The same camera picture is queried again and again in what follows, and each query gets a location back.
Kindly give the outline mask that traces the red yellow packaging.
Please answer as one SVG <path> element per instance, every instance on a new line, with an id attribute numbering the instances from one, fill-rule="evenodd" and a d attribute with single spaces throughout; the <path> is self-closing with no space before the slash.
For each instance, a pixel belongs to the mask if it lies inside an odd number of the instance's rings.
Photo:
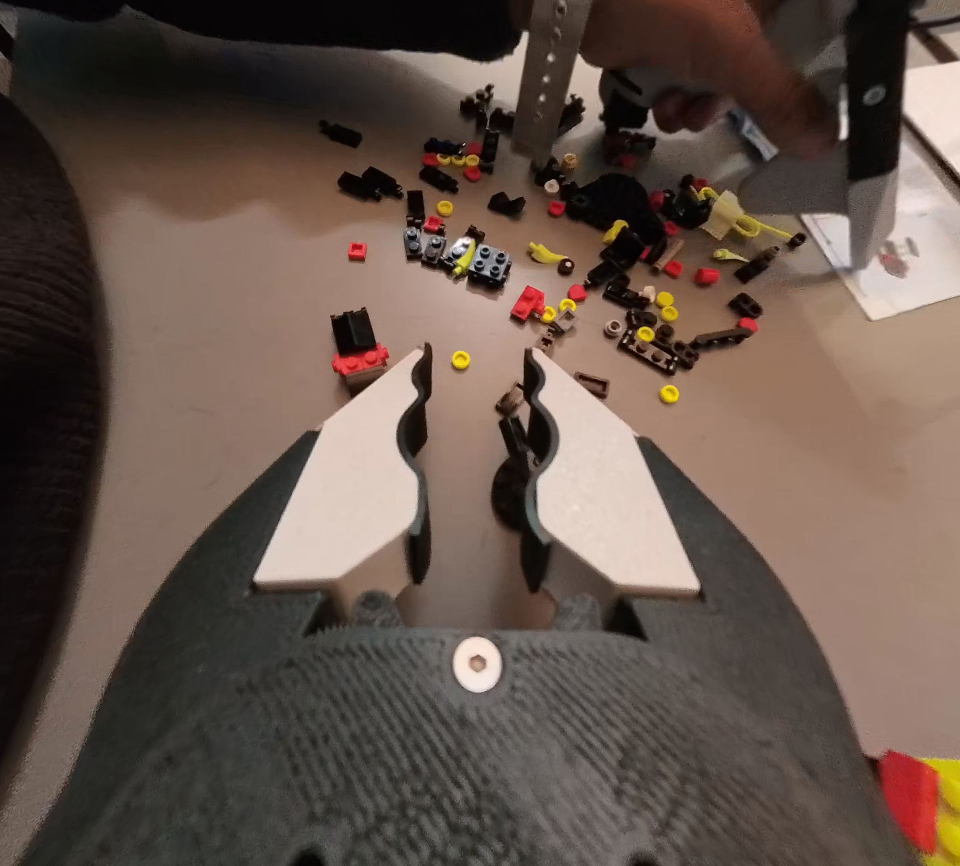
<path id="1" fill-rule="evenodd" d="M 959 864 L 959 760 L 887 751 L 878 761 L 894 821 L 922 864 Z"/>

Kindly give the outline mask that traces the pile of lego pieces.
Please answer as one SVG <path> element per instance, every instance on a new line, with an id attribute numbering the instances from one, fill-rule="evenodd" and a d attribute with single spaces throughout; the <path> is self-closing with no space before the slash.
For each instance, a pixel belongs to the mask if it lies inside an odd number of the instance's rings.
<path id="1" fill-rule="evenodd" d="M 640 146 L 643 146 L 643 143 L 647 143 L 651 147 L 653 146 L 654 140 L 651 137 L 647 136 L 644 138 L 639 132 L 634 136 L 632 132 L 636 132 L 642 127 L 647 112 L 649 111 L 649 106 L 642 104 L 641 99 L 645 94 L 642 93 L 642 89 L 635 82 L 628 80 L 626 74 L 613 71 L 604 73 L 602 78 L 605 83 L 607 80 L 610 80 L 612 83 L 609 87 L 606 85 L 603 86 L 603 90 L 606 90 L 606 92 L 602 92 L 605 103 L 604 116 L 606 117 L 603 119 L 603 122 L 605 123 L 605 136 L 607 140 L 611 142 L 613 142 L 613 140 L 617 140 L 618 142 L 620 140 L 623 141 L 620 143 L 620 146 L 613 150 L 618 157 L 616 161 L 619 162 L 619 160 L 623 160 L 624 158 L 630 159 L 630 157 L 633 156 L 633 152 L 635 152 L 634 147 L 637 146 L 638 143 Z M 455 147 L 455 149 L 460 150 L 460 152 L 452 153 L 452 158 L 448 157 L 450 162 L 453 163 L 456 161 L 457 163 L 462 162 L 462 164 L 466 164 L 470 159 L 468 156 L 468 152 L 470 152 L 470 156 L 472 157 L 470 161 L 477 160 L 477 163 L 464 166 L 464 170 L 465 173 L 469 174 L 469 178 L 472 178 L 472 181 L 478 181 L 481 175 L 481 165 L 486 163 L 487 160 L 483 159 L 479 153 L 474 154 L 476 153 L 474 147 L 470 147 L 469 150 L 467 150 L 467 147 Z M 365 174 L 359 177 L 351 177 L 347 173 L 344 173 L 339 180 L 339 186 L 350 195 L 355 195 L 361 199 L 379 200 L 391 189 L 396 197 L 402 195 L 402 190 L 399 186 L 395 183 L 390 185 L 386 178 L 381 182 L 380 179 L 377 178 L 378 176 L 378 171 L 373 167 L 369 167 Z M 701 188 L 706 189 L 709 184 L 706 180 L 696 179 L 696 177 L 692 180 L 688 177 L 687 180 L 689 181 L 688 185 L 684 185 L 682 189 L 690 188 L 693 190 L 691 196 L 694 200 L 694 206 L 697 207 L 693 212 L 696 212 L 697 215 L 694 216 L 689 223 L 687 220 L 683 222 L 687 225 L 706 224 L 706 217 L 710 211 L 713 200 L 707 198 L 706 192 L 701 196 L 698 190 Z M 563 215 L 567 207 L 569 207 L 570 212 L 576 212 L 573 208 L 574 200 L 584 200 L 587 206 L 590 205 L 587 201 L 590 198 L 586 195 L 585 187 L 579 190 L 578 187 L 570 183 L 567 185 L 570 186 L 572 191 L 569 192 L 569 194 L 563 194 L 567 196 L 567 199 L 557 200 L 552 203 L 550 207 L 551 215 Z M 438 205 L 438 214 L 436 216 L 426 217 L 421 192 L 411 190 L 408 192 L 406 198 L 409 200 L 409 215 L 407 216 L 403 231 L 403 242 L 405 256 L 408 260 L 419 259 L 423 264 L 429 265 L 431 268 L 437 267 L 445 270 L 455 279 L 466 277 L 470 284 L 479 284 L 484 288 L 499 290 L 503 287 L 512 269 L 513 260 L 511 259 L 510 253 L 505 249 L 486 243 L 484 241 L 486 233 L 473 226 L 467 229 L 464 236 L 457 239 L 448 247 L 445 245 L 446 226 L 443 222 L 443 217 L 452 211 L 452 204 L 449 201 L 445 201 L 446 205 L 441 202 Z M 523 212 L 524 204 L 525 200 L 523 197 L 516 197 L 514 201 L 511 200 L 505 192 L 501 191 L 491 197 L 489 209 L 498 214 L 513 216 Z M 625 239 L 631 237 L 636 238 L 636 236 L 631 233 L 630 226 L 626 224 L 626 219 L 624 219 L 624 217 L 620 217 L 620 219 L 623 220 L 623 222 L 617 220 L 618 224 L 614 224 L 613 233 L 606 236 L 604 240 L 605 243 L 609 242 L 616 245 L 618 242 L 617 236 L 620 235 L 623 235 Z M 767 224 L 751 219 L 751 217 L 745 213 L 735 213 L 732 225 L 736 227 L 734 231 L 740 231 L 743 236 L 747 236 L 748 233 L 753 236 L 754 233 L 751 232 L 751 230 L 755 227 L 759 234 L 766 231 L 770 233 L 771 236 L 776 235 L 783 238 L 786 240 L 784 248 L 790 250 L 799 248 L 807 240 L 807 236 L 802 232 L 791 235 L 783 230 L 772 227 L 768 228 Z M 366 252 L 366 244 L 352 243 L 349 247 L 349 259 L 351 261 L 364 260 Z M 555 263 L 558 266 L 558 271 L 565 276 L 571 275 L 574 269 L 574 264 L 569 257 L 564 257 L 559 254 L 555 255 L 549 249 L 538 246 L 537 244 L 531 247 L 530 255 L 536 262 L 543 264 Z M 510 315 L 522 323 L 535 315 L 543 320 L 552 330 L 553 326 L 551 324 L 554 324 L 558 311 L 548 309 L 545 294 L 531 287 L 518 299 Z M 456 370 L 462 371 L 470 365 L 470 361 L 470 357 L 461 350 L 453 356 L 451 363 Z M 521 394 L 519 399 L 516 399 L 516 397 L 511 399 L 513 395 L 512 392 L 507 394 L 500 402 L 500 405 L 497 406 L 497 409 L 500 411 L 499 415 L 501 416 L 500 427 L 502 428 L 501 432 L 503 433 L 510 457 L 525 459 L 529 456 L 529 447 L 526 445 L 525 432 L 522 425 L 513 412 L 518 407 L 518 404 L 522 402 L 523 396 Z"/>

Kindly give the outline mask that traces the lego instruction booklet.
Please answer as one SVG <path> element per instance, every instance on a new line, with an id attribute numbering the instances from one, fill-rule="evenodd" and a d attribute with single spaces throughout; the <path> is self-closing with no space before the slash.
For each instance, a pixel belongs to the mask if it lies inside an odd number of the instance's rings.
<path id="1" fill-rule="evenodd" d="M 800 221 L 872 321 L 959 295 L 958 60 L 906 72 L 894 226 L 863 270 L 850 267 L 841 215 Z"/>

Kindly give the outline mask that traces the small black red lego assembly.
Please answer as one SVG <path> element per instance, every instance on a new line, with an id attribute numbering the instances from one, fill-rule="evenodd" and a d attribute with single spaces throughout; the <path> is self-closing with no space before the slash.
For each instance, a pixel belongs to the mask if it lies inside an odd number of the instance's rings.
<path id="1" fill-rule="evenodd" d="M 390 353 L 379 342 L 366 308 L 332 315 L 330 324 L 335 343 L 331 367 L 353 398 L 386 373 Z"/>

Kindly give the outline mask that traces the black round lego plate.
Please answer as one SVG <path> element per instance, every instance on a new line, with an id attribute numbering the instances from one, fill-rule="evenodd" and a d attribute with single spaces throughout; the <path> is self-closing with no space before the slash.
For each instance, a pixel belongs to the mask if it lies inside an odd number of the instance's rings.
<path id="1" fill-rule="evenodd" d="M 537 514 L 530 486 L 541 462 L 536 456 L 509 457 L 497 468 L 490 488 L 490 503 L 498 520 L 510 530 L 522 533 Z"/>

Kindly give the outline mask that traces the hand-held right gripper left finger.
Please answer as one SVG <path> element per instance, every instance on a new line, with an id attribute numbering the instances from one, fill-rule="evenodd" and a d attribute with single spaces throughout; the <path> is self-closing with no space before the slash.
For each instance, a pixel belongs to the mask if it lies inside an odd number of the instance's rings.
<path id="1" fill-rule="evenodd" d="M 318 428 L 253 575 L 260 592 L 320 591 L 347 613 L 398 597 L 431 562 L 425 472 L 433 350 L 424 343 Z"/>

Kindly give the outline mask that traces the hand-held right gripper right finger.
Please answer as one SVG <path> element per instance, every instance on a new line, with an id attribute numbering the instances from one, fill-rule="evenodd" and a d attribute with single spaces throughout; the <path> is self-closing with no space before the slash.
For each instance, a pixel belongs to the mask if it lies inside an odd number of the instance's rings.
<path id="1" fill-rule="evenodd" d="M 523 357 L 534 466 L 522 497 L 521 569 L 533 594 L 691 599 L 701 581 L 639 435 L 541 350 Z"/>

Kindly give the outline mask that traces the silver mesh wristwatch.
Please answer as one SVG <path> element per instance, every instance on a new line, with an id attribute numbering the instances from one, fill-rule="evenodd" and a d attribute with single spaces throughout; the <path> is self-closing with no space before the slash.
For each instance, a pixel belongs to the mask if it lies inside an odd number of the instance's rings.
<path id="1" fill-rule="evenodd" d="M 546 164 L 567 103 L 594 0 L 533 0 L 512 132 L 513 149 Z"/>

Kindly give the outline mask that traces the person's black knit sweater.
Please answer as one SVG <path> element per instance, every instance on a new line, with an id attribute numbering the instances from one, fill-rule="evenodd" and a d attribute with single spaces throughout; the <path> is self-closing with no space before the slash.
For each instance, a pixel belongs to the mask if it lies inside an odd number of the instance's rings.
<path id="1" fill-rule="evenodd" d="M 2 761 L 57 626 L 86 517 L 102 420 L 97 286 L 64 169 L 2 96 Z"/>

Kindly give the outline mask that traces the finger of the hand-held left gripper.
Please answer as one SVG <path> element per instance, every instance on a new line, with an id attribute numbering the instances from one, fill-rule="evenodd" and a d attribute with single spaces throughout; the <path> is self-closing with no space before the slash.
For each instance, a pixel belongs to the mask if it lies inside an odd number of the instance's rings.
<path id="1" fill-rule="evenodd" d="M 778 154 L 744 177 L 737 196 L 756 216 L 846 214 L 848 149 L 830 148 L 813 159 Z"/>
<path id="2" fill-rule="evenodd" d="M 899 171 L 852 180 L 847 185 L 849 265 L 866 269 L 896 224 Z"/>

